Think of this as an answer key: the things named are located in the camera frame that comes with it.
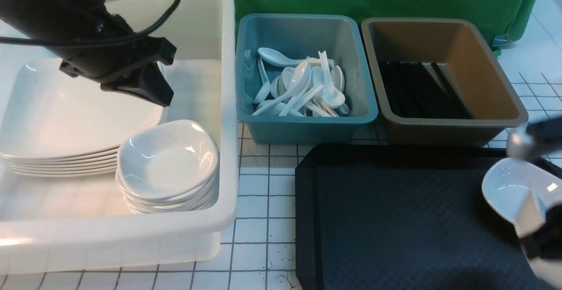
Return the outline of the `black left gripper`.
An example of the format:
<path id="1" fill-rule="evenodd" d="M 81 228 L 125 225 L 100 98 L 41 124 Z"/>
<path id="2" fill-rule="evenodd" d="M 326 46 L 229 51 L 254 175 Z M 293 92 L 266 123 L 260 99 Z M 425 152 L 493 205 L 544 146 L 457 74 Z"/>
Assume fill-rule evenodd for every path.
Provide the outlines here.
<path id="1" fill-rule="evenodd" d="M 108 40 L 134 32 L 119 15 L 63 14 L 59 40 Z M 171 105 L 174 91 L 158 62 L 172 64 L 176 46 L 163 37 L 145 36 L 125 44 L 102 47 L 61 47 L 59 70 L 73 78 L 102 83 L 100 88 L 136 97 L 162 107 Z"/>

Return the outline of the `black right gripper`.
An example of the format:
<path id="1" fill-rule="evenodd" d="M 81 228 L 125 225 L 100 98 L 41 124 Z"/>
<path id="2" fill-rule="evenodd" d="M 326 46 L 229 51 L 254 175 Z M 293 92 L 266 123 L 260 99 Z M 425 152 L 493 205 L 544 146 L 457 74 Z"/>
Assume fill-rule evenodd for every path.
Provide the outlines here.
<path id="1" fill-rule="evenodd" d="M 518 243 L 536 278 L 556 290 L 562 288 L 561 205 L 546 213 L 536 202 L 525 202 L 514 222 Z"/>

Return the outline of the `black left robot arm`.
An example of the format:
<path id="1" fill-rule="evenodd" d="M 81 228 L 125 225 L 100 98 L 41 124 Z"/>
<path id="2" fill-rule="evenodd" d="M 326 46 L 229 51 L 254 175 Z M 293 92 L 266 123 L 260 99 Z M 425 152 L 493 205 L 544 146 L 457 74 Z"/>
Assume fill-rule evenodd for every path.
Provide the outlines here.
<path id="1" fill-rule="evenodd" d="M 25 36 L 2 37 L 1 43 L 44 47 L 62 59 L 59 69 L 70 77 L 167 107 L 174 91 L 158 63 L 171 65 L 177 48 L 151 34 L 180 1 L 174 0 L 155 23 L 135 32 L 120 15 L 108 12 L 106 0 L 1 0 L 1 20 Z"/>

